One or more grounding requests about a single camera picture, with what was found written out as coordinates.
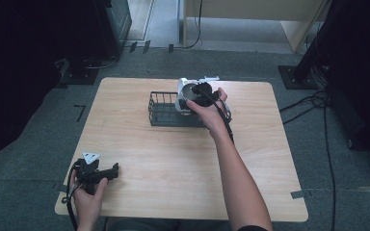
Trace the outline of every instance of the hand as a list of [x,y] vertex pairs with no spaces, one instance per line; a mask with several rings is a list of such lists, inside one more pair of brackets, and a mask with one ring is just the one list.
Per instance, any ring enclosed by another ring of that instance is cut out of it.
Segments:
[[[74,185],[76,170],[71,173],[70,185]],[[76,189],[73,194],[74,204],[79,217],[78,230],[93,230],[100,216],[103,194],[107,187],[107,178],[101,179],[94,195],[86,193],[83,189]]]
[[[227,100],[227,94],[225,91],[222,88],[218,88],[218,93],[222,101],[225,102]],[[220,100],[216,101],[216,103],[225,114],[225,105]],[[219,115],[218,109],[215,105],[204,108],[192,100],[187,100],[186,104],[192,111],[199,115],[200,119],[209,129],[209,133],[214,139],[222,132],[227,133],[224,121]]]

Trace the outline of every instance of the black cable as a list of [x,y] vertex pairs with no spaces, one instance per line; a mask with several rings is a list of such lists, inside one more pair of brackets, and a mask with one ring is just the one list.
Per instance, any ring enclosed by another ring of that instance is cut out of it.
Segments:
[[107,231],[107,222],[108,222],[108,217],[106,217],[104,220],[103,231]]
[[119,58],[119,56],[116,56],[113,61],[109,64],[106,64],[106,65],[98,65],[98,66],[85,66],[86,69],[102,69],[102,68],[107,68],[107,67],[110,67],[112,66],[116,61],[117,59]]
[[317,79],[317,81],[325,88],[329,83],[323,72],[318,69],[317,64],[311,66],[311,74]]
[[326,138],[326,149],[327,157],[329,158],[331,183],[332,183],[332,218],[331,218],[331,231],[335,230],[335,204],[336,204],[336,190],[335,190],[335,176],[332,168],[331,155],[330,155],[330,144],[329,144],[329,132],[327,130],[327,105],[324,107],[324,134]]
[[74,192],[75,192],[78,188],[80,188],[80,187],[82,187],[82,186],[83,186],[83,184],[79,184],[78,186],[74,187],[74,189],[73,189],[73,191],[71,192],[71,194],[70,194],[70,196],[68,197],[68,199],[69,199],[69,200],[71,200],[71,197],[73,196]]
[[[224,101],[221,98],[218,98],[218,99],[226,107],[226,104],[224,103]],[[226,110],[226,116],[227,116],[227,122],[230,122],[230,119],[232,118],[232,112],[230,110]]]
[[[205,91],[203,91],[203,90],[201,90],[201,89],[199,89],[198,90],[199,92],[201,92],[201,93],[203,93],[212,103],[213,103],[213,105],[215,105],[215,107],[216,107],[216,109],[218,110],[218,113],[219,113],[219,115],[221,116],[221,118],[222,118],[222,120],[224,121],[224,124],[225,124],[225,127],[226,127],[226,130],[227,130],[227,132],[228,132],[228,134],[229,134],[229,137],[230,137],[230,139],[232,140],[232,142],[233,143],[235,143],[235,141],[234,141],[234,139],[233,139],[233,132],[232,132],[232,129],[230,128],[230,125],[229,125],[229,120],[228,119],[226,119],[226,116],[225,116],[225,114],[224,114],[224,112],[222,111],[222,109],[218,106],[218,104],[216,104],[216,101],[215,100],[213,100],[210,96],[209,96],[209,94],[207,94]],[[219,98],[219,100],[224,104],[224,107],[225,107],[225,103],[224,103],[224,101],[222,101],[222,99],[221,98]]]
[[200,0],[200,4],[199,4],[199,16],[198,16],[198,26],[197,26],[197,28],[198,28],[198,37],[197,37],[197,40],[194,42],[194,44],[192,44],[190,46],[187,46],[187,47],[183,47],[183,49],[190,49],[190,48],[194,47],[198,43],[198,41],[200,39],[200,18],[202,16],[202,4],[203,4],[203,0]]
[[71,223],[73,224],[74,230],[77,230],[77,220],[76,217],[74,216],[73,213],[73,208],[71,207],[71,195],[74,193],[74,191],[78,188],[76,187],[73,189],[73,192],[70,194],[70,180],[71,180],[71,173],[75,169],[75,163],[70,169],[70,172],[68,173],[68,178],[67,178],[67,186],[66,186],[66,206],[67,206],[67,211],[68,211],[68,216],[70,217]]
[[[297,106],[297,105],[299,105],[303,102],[312,102],[312,104],[313,104],[313,107],[311,107],[310,109],[307,109],[306,111],[301,112],[300,114],[296,115],[292,119],[283,122],[283,124],[285,124],[285,123],[288,123],[290,121],[293,121],[294,119],[306,114],[307,112],[309,112],[309,111],[311,111],[315,108],[323,108],[324,109],[324,136],[325,136],[325,141],[326,141],[326,151],[327,151],[327,157],[328,157],[328,160],[329,160],[331,183],[332,183],[331,231],[333,231],[333,230],[335,230],[336,185],[335,185],[335,175],[334,175],[334,171],[333,171],[333,168],[332,168],[332,162],[331,162],[329,132],[328,132],[328,126],[327,126],[327,107],[328,107],[329,99],[327,97],[317,96],[317,94],[319,94],[319,93],[325,93],[325,92],[323,90],[317,91],[312,96],[305,97],[302,100],[300,100],[299,102],[294,103],[292,105],[289,105],[287,107],[284,107],[284,108],[280,109],[279,111],[282,112],[282,111],[288,110],[288,109],[293,108],[293,107],[295,107],[295,106]],[[323,102],[317,104],[317,103],[315,103],[315,100],[322,100]]]

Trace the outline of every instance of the white tag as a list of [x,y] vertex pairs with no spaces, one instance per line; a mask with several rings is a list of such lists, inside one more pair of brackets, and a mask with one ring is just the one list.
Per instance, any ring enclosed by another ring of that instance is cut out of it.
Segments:
[[93,163],[95,160],[100,157],[100,154],[95,154],[95,153],[89,153],[89,152],[83,152],[83,157],[86,163],[89,165]]
[[219,80],[219,76],[216,76],[216,77],[206,77],[205,76],[205,78],[199,79],[195,82],[196,83],[207,83],[207,82],[216,81],[216,80]]

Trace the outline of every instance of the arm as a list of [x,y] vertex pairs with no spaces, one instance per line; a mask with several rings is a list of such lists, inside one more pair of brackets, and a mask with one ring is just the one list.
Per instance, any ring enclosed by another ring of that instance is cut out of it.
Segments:
[[[70,185],[74,185],[75,176],[76,170],[71,174]],[[107,184],[107,178],[103,178],[98,184],[95,195],[90,195],[80,188],[74,192],[74,204],[79,217],[78,231],[94,230],[95,223],[100,216],[103,194]]]
[[[225,101],[227,95],[224,90],[219,88],[219,93],[221,99]],[[187,105],[200,116],[215,141],[225,206],[232,230],[238,230],[246,225],[257,225],[273,230],[263,197],[230,140],[225,124],[215,106],[202,108],[191,100],[187,101]]]

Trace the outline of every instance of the person's left hand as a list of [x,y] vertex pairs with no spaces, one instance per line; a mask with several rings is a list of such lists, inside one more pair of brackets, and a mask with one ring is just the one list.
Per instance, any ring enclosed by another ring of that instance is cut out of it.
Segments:
[[[76,170],[71,173],[70,185],[74,185]],[[76,189],[73,194],[74,204],[79,217],[78,230],[93,230],[94,225],[100,216],[103,202],[103,194],[107,187],[107,178],[101,179],[94,195],[86,193],[83,189]]]

